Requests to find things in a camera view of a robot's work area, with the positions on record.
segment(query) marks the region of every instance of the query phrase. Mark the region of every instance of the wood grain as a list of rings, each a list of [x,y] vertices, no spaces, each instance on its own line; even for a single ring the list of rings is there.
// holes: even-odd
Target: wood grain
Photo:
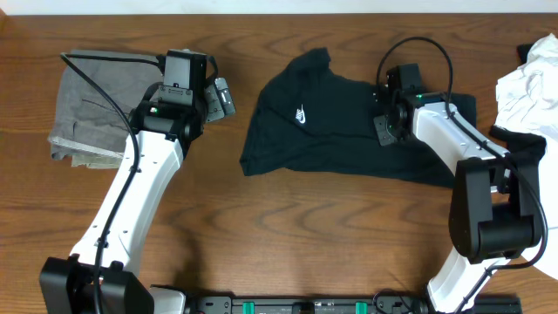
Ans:
[[[333,72],[372,81],[392,44],[428,36],[453,58],[454,91],[477,97],[486,133],[496,80],[517,66],[515,46],[557,24],[556,15],[10,17],[0,37],[0,311],[45,312],[45,259],[67,256],[115,175],[50,160],[61,51],[204,51],[234,94],[237,114],[206,127],[165,192],[146,241],[144,285],[371,295],[418,292],[438,272],[451,248],[451,191],[288,170],[244,177],[238,160],[260,90],[293,57],[321,46]],[[406,62],[420,63],[432,89],[446,86],[446,65],[431,46],[401,47],[386,69]],[[558,308],[558,283],[536,269],[498,273],[483,291],[517,293],[526,313]]]
[[[6,13],[4,13],[4,12],[2,11],[2,9],[0,9],[0,31],[2,31],[2,29],[3,29],[3,24],[4,24],[5,20],[6,20],[6,18],[7,18],[7,17],[6,17]]]

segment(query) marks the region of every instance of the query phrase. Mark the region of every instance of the green clip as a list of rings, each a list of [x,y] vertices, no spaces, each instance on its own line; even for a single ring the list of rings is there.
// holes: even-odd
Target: green clip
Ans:
[[[368,304],[366,302],[357,302],[357,314],[367,314]]]
[[[242,304],[242,314],[254,314],[254,302],[244,302]]]

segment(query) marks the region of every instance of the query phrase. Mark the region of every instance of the white cloth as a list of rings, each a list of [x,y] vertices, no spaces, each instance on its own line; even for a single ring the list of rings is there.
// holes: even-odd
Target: white cloth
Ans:
[[[535,265],[558,279],[558,39],[554,34],[537,41],[527,62],[498,80],[496,126],[519,133],[533,133],[547,140],[539,164],[541,203],[550,228],[544,257]],[[538,247],[526,249],[531,259]]]

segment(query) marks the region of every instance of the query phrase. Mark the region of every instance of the cable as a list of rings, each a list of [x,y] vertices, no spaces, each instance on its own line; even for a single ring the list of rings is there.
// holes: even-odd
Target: cable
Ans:
[[[130,134],[130,138],[132,139],[132,144],[133,144],[133,164],[132,164],[132,167],[130,167],[130,174],[128,175],[128,178],[126,179],[126,182],[124,183],[124,186],[122,187],[122,190],[120,191],[119,196],[116,199],[116,202],[114,202],[114,205],[112,206],[112,210],[111,210],[110,214],[108,215],[108,218],[106,218],[105,227],[103,228],[103,231],[101,233],[101,237],[99,238],[99,243],[97,245],[97,253],[95,255],[95,265],[93,266],[93,285],[94,285],[93,302],[94,302],[94,306],[95,306],[95,312],[97,314],[103,314],[103,307],[102,307],[102,303],[101,303],[101,286],[100,286],[100,282],[99,282],[100,268],[101,268],[100,264],[101,264],[101,259],[102,259],[102,256],[103,256],[103,249],[105,248],[106,236],[108,236],[108,232],[111,228],[112,221],[114,220],[114,216],[118,212],[120,203],[122,202],[122,199],[126,195],[126,191],[130,187],[130,184],[132,183],[132,179],[135,176],[136,171],[138,169],[138,164],[140,163],[140,148],[138,147],[138,139],[136,139],[136,136],[133,133],[132,128],[130,127],[130,123],[128,122],[128,119],[126,118],[126,115],[122,112],[122,110],[116,104],[116,102],[114,102],[114,100],[112,100],[112,98],[105,91],[103,91],[103,89],[99,85],[97,85],[97,83],[95,83],[85,73],[83,73],[81,70],[79,70],[79,68],[77,66],[75,66],[75,64],[73,64],[72,61],[70,61],[70,59],[68,59],[68,57],[70,57],[70,58],[81,58],[81,56],[79,56],[79,55],[66,55],[66,54],[62,53],[60,55],[60,57],[85,82],[87,82],[91,87],[93,87],[93,89],[95,89],[97,92],[99,92],[99,94],[101,94],[101,96],[103,96],[103,98],[106,101],[108,101],[109,104],[111,104],[111,106],[114,108],[114,110],[116,111],[118,116],[120,116],[120,118],[124,122],[124,124],[126,126],[126,129],[128,130],[128,133]]]
[[[101,56],[88,56],[88,55],[81,55],[81,54],[65,54],[67,58],[82,58],[82,59],[89,59],[89,60],[100,60],[100,61],[116,61],[116,62],[135,62],[135,63],[143,63],[148,65],[155,65],[163,72],[161,68],[161,64],[156,61],[146,60],[142,58],[116,58],[116,57],[101,57]]]
[[[207,61],[209,61],[209,63],[213,66],[213,73],[211,73],[211,75],[209,75],[208,78],[206,78],[205,87],[215,84],[215,80],[219,76],[219,68],[217,67],[217,61],[215,61],[215,57],[207,56]]]
[[[450,100],[451,100],[451,97],[452,97],[452,88],[453,88],[453,65],[452,65],[452,60],[450,59],[449,55],[447,54],[446,49],[444,49],[444,47],[442,47],[441,44],[437,43],[436,41],[434,41],[430,38],[416,36],[416,37],[410,37],[410,38],[403,39],[400,42],[393,45],[392,48],[390,48],[390,50],[385,53],[384,57],[382,58],[382,60],[380,61],[379,66],[378,66],[378,71],[376,73],[376,86],[377,86],[378,90],[380,88],[380,84],[379,84],[380,72],[382,70],[382,66],[384,65],[385,60],[388,58],[388,56],[397,47],[399,47],[400,45],[402,45],[402,44],[404,44],[408,41],[412,41],[412,40],[426,41],[428,43],[431,43],[431,44],[435,45],[442,52],[442,54],[446,58],[447,67],[448,67],[448,70],[449,70],[449,83],[447,85],[447,93],[446,93],[446,112],[448,113],[448,117],[452,120],[452,122],[461,131],[463,131],[463,133],[465,133],[475,143],[477,143],[479,145],[479,147],[481,147],[482,149],[485,149],[487,152],[492,154],[497,160],[501,161],[504,164],[504,166],[506,166],[506,168],[508,168],[510,170],[510,172],[517,178],[517,180],[521,183],[521,185],[527,189],[527,192],[528,192],[529,196],[533,199],[533,201],[535,203],[535,206],[537,207],[537,211],[539,212],[539,215],[541,216],[541,226],[542,226],[541,246],[539,247],[539,251],[537,252],[537,254],[530,261],[527,261],[525,263],[519,263],[519,264],[513,264],[513,265],[493,265],[493,266],[490,266],[490,267],[486,268],[485,273],[483,274],[483,276],[473,286],[471,291],[463,298],[463,301],[461,301],[461,303],[459,304],[459,307],[455,311],[455,314],[460,314],[461,311],[463,310],[463,307],[465,306],[465,304],[467,304],[469,302],[469,300],[471,299],[471,297],[473,297],[473,295],[477,292],[477,290],[480,289],[480,286],[486,281],[486,279],[493,275],[493,272],[495,270],[520,270],[520,269],[525,269],[527,267],[533,266],[539,260],[541,260],[542,256],[544,255],[545,249],[547,248],[547,243],[548,243],[547,217],[544,214],[544,209],[542,208],[541,200],[539,200],[539,195],[534,191],[533,187],[531,186],[531,184],[529,184],[529,182],[525,178],[525,176],[523,176],[523,174],[521,172],[519,172],[519,170],[507,158],[498,154],[498,152],[494,151],[491,147],[489,147],[487,140],[483,141],[483,140],[477,138],[469,130],[467,130],[455,118],[455,112],[450,110],[451,109],[450,108]]]
[[[411,306],[409,306],[409,304],[407,304],[407,302],[403,299],[403,297],[401,296],[401,294],[399,294],[397,291],[392,290],[392,289],[382,289],[380,292],[376,293],[374,295],[374,297],[372,298],[372,305],[374,305],[374,307],[376,308],[376,311],[380,314],[387,314],[385,311],[383,311],[382,309],[380,309],[378,307],[378,297],[380,294],[384,293],[384,292],[392,292],[393,294],[395,294],[397,297],[399,297],[399,299],[401,300],[402,305],[404,305],[407,308],[407,312],[403,312],[402,314],[411,314],[412,313],[412,308]]]

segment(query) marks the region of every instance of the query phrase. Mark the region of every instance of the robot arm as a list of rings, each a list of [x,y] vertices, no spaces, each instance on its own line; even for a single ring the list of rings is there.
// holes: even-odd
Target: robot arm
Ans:
[[[140,131],[139,171],[122,200],[107,237],[101,267],[122,263],[123,270],[138,275],[147,231],[160,198],[183,161],[179,142],[165,140],[164,133]],[[71,250],[80,263],[95,264],[95,253],[106,217],[118,196],[133,163],[133,146],[128,137],[119,171],[112,182],[97,216],[81,240]]]
[[[481,148],[474,136],[504,159],[509,159],[538,192],[537,162],[522,154],[510,154],[489,141],[449,104],[458,127],[446,111],[445,95],[424,93],[417,65],[401,65],[388,71],[388,91],[395,100],[374,124],[380,144],[421,140],[455,175],[450,210],[453,249],[444,266],[427,286],[429,302],[438,312],[454,313],[489,267],[505,265],[522,250],[541,239],[541,225],[534,200],[526,196],[517,178],[493,154]],[[509,194],[509,201],[492,204],[491,193]],[[490,276],[467,300],[474,299]]]
[[[487,140],[477,129],[471,126],[457,111],[454,104],[450,108],[455,112],[455,118],[461,125],[467,127],[479,139]],[[445,102],[437,102],[424,105],[415,109],[413,114],[412,132],[414,136],[426,143],[444,161],[446,166],[455,175],[457,164],[460,160],[479,158],[482,160],[494,160],[495,157],[481,150],[478,145],[461,129],[459,129],[447,117]],[[492,142],[488,145],[505,156],[508,151]],[[491,186],[491,192],[496,192],[497,187]],[[444,266],[427,285],[428,296],[433,308],[443,313],[454,313],[463,297],[471,291],[474,285],[482,278],[485,270],[493,265],[507,264],[509,259],[505,257],[490,258],[481,263],[470,263],[469,260],[460,255],[452,248]],[[466,303],[463,310],[473,307],[474,299],[488,279],[480,286],[480,289]]]

